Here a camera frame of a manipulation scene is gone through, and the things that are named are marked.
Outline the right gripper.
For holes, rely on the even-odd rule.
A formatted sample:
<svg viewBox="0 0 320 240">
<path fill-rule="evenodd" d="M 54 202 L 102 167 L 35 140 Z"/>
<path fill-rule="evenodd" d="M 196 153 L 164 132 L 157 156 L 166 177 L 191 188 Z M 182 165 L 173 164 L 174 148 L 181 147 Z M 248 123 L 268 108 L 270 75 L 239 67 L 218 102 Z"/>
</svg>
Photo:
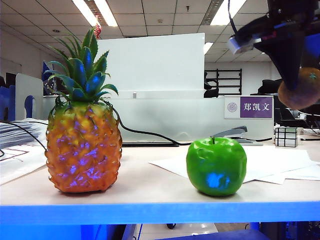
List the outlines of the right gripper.
<svg viewBox="0 0 320 240">
<path fill-rule="evenodd" d="M 300 62 L 302 68 L 320 67 L 320 15 L 309 23 L 301 19 L 272 22 L 267 15 L 251 22 L 249 44 L 267 54 L 289 90 L 298 86 Z M 300 33 L 303 37 L 292 37 Z"/>
</svg>

